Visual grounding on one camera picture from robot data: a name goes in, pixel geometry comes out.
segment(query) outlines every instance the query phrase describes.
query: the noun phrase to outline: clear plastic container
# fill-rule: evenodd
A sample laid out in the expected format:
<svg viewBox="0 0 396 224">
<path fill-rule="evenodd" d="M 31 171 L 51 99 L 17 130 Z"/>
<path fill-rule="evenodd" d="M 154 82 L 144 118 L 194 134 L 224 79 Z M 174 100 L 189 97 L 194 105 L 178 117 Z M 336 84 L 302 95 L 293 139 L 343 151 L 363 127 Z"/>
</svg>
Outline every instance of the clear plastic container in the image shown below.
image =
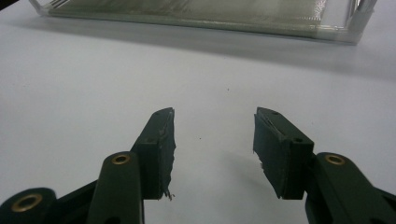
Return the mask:
<svg viewBox="0 0 396 224">
<path fill-rule="evenodd" d="M 54 0 L 40 15 L 299 36 L 357 44 L 376 0 Z"/>
</svg>

